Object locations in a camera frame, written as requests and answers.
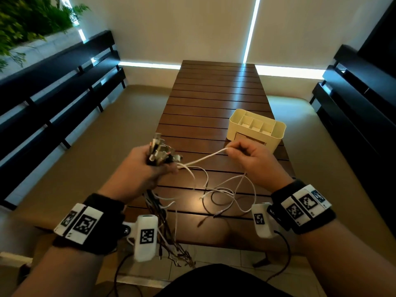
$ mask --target yellow organizer box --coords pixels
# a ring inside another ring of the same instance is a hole
[[[274,153],[285,134],[286,124],[254,114],[244,109],[236,109],[230,118],[227,139],[235,140],[240,136],[257,140]]]

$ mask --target wooden table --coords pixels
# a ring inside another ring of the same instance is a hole
[[[274,118],[254,64],[204,62],[184,60],[171,91],[157,132],[183,162],[191,162],[214,153],[228,143],[226,139],[229,118],[237,108]],[[283,142],[274,152],[285,170],[294,177],[293,168]],[[243,174],[240,165],[227,155],[219,154],[198,164],[209,174],[208,188],[220,184],[232,176]],[[179,198],[169,207],[169,225],[175,225],[178,212],[177,240],[186,244],[216,246],[258,251],[284,251],[281,238],[260,239],[255,232],[251,213],[242,213],[236,204],[222,217],[213,215],[230,202],[224,194],[216,193],[213,201],[200,199],[206,181],[205,173],[194,170],[197,189],[186,170],[178,175],[166,175],[155,192],[164,198]],[[237,182],[226,187],[235,189]],[[257,203],[270,202],[270,193],[256,187]],[[248,210],[253,203],[253,189],[244,180],[238,190],[238,202]],[[136,199],[126,211],[126,220],[135,221],[137,215],[146,214],[143,197]],[[294,235],[286,233],[295,252]]]

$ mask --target person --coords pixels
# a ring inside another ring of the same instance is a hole
[[[244,167],[256,185],[275,192],[293,182],[264,145],[241,139],[230,142],[228,147],[228,156]],[[153,189],[162,175],[176,173],[174,164],[146,165],[148,150],[148,145],[132,149],[98,193],[128,203],[146,189]],[[337,219],[298,235],[298,241],[328,296],[396,296],[396,268]],[[51,247],[13,296],[89,296],[102,261],[103,255]],[[158,296],[237,293],[289,296],[253,275],[225,265],[194,269]]]

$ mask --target white device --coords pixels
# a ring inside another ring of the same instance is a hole
[[[267,208],[271,205],[269,202],[253,204],[251,213],[253,215],[254,227],[260,238],[273,238],[277,234],[274,230],[279,231],[276,221],[267,213]]]
[[[153,214],[143,214],[137,217],[135,223],[123,222],[131,228],[126,236],[134,238],[133,257],[137,262],[151,260],[155,256],[158,234],[158,217]]]

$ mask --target hand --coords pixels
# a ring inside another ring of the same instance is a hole
[[[271,193],[293,182],[263,144],[249,139],[239,139],[230,142],[227,147],[230,147],[226,150],[228,156],[242,165],[250,180]]]
[[[162,175],[177,173],[177,166],[174,163],[159,167],[147,165],[149,149],[149,145],[133,148],[98,194],[127,204],[145,190],[154,189]]]

